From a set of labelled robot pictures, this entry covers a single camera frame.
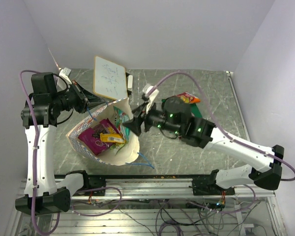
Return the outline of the teal snack packet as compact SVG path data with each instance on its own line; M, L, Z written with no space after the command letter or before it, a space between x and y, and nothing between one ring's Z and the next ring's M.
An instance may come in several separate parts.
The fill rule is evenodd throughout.
M115 127L118 129L119 133L123 136L126 142L129 141L130 129L123 126L123 123L129 121L129 116L123 112L121 109L114 106L114 121Z

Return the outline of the checkered paper bag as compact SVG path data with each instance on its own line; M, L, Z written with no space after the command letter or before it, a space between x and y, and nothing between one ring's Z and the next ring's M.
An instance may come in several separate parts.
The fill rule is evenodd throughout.
M139 138L122 123L133 117L129 99L102 106L80 121L66 137L79 154L106 165L143 165L153 168L140 153Z

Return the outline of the red yellow chips bag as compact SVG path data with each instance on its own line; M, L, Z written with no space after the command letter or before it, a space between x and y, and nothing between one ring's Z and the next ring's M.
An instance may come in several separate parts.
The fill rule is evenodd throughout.
M176 97L180 98L182 101L184 101L187 104L200 103L201 101L197 96L194 96L193 94L189 92L183 92L183 93L177 94Z

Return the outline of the green snack box with face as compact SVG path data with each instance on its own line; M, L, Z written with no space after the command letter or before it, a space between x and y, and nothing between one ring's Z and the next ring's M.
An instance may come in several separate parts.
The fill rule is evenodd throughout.
M197 118L203 117L196 103L190 104L190 107L191 107L191 113L194 117L197 117Z

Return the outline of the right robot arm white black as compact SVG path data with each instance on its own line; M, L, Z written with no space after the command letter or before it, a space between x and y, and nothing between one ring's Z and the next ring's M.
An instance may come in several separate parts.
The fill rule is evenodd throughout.
M207 182L211 194L216 195L223 189L244 184L254 184L265 190L278 189L282 179L282 146L264 147L229 134L209 120L192 116L190 105L175 96L163 102L161 110L146 101L132 114L133 118L123 122L123 126L136 136L140 136L142 125L146 132L156 127L160 131L174 133L187 145L214 148L245 163L229 170L213 170Z

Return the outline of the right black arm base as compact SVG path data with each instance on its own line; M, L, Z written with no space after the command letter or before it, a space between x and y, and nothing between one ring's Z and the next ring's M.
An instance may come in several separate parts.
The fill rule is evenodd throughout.
M216 176L218 169L213 170L209 175L195 175L192 178L189 188L192 189L194 196L208 196L208 195L234 195L235 189L233 187L224 189L216 184Z

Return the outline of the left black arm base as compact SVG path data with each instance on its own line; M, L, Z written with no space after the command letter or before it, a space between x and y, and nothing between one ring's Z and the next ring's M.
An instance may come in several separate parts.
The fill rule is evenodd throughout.
M65 179L68 177L82 177L83 185L78 189L79 193L86 193L86 190L91 190L95 196L104 196L106 187L106 179L101 175L88 175L85 170L71 171L65 175Z

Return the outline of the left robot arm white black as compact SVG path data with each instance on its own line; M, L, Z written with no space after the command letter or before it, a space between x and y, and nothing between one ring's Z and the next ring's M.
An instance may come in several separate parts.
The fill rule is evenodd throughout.
M67 212L75 193L85 195L90 182L85 170L72 171L55 181L53 147L58 117L63 111L87 112L104 100L81 87L76 81L63 80L65 88L58 91L53 72L30 70L33 92L26 93L21 111L28 144L28 174L24 196L16 199L15 208L28 215Z

